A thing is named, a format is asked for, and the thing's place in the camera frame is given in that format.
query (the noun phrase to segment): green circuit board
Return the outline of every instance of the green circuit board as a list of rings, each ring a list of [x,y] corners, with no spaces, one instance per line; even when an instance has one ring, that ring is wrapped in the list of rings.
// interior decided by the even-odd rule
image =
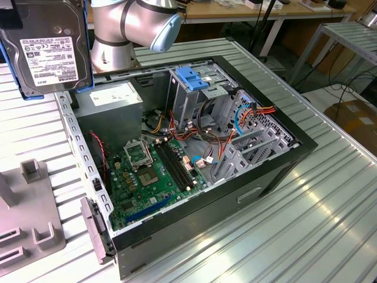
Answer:
[[[175,152],[184,155],[183,149],[177,140],[170,140],[167,144]],[[112,193],[110,194],[110,199],[114,206],[114,211],[110,215],[110,221],[115,231],[133,223],[133,221],[127,221],[127,218],[130,216],[135,217],[138,212],[145,212],[145,209],[152,209],[156,205],[160,206],[150,211],[150,213],[143,215],[145,217],[181,199],[188,198],[207,186],[204,177],[198,170],[194,169],[187,173],[193,181],[196,181],[196,184],[191,190],[182,192],[174,182],[174,179],[169,174],[152,144],[148,147],[153,164],[150,167],[145,166],[136,172],[132,170],[132,165],[128,161],[125,151],[114,154],[107,159],[111,170]],[[120,164],[120,167],[118,165],[118,169],[115,165],[117,162]],[[143,182],[145,184],[151,180],[157,181],[147,186],[143,185]]]

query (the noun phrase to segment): power supply label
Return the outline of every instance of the power supply label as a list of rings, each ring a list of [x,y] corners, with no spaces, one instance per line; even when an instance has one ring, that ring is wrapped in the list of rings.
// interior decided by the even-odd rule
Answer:
[[[130,105],[141,102],[139,95],[131,88],[131,83],[125,83],[105,90],[94,90],[90,94],[95,106],[101,106],[113,102],[123,101]]]

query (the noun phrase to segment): ram slot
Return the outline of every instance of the ram slot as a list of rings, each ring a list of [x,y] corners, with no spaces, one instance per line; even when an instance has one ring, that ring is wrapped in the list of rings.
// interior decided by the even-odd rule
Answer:
[[[155,150],[181,192],[193,187],[190,176],[167,144],[158,145]]]

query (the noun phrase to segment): hard drive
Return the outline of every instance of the hard drive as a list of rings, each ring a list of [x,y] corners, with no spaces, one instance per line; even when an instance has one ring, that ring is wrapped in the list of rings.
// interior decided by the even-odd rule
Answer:
[[[92,86],[85,1],[15,0],[22,27],[0,29],[2,51],[25,97]]]

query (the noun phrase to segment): gray plastic holder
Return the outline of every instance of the gray plastic holder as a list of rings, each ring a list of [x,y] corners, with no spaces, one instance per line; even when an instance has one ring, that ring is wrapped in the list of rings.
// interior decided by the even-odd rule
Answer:
[[[47,166],[0,173],[0,277],[65,247]]]

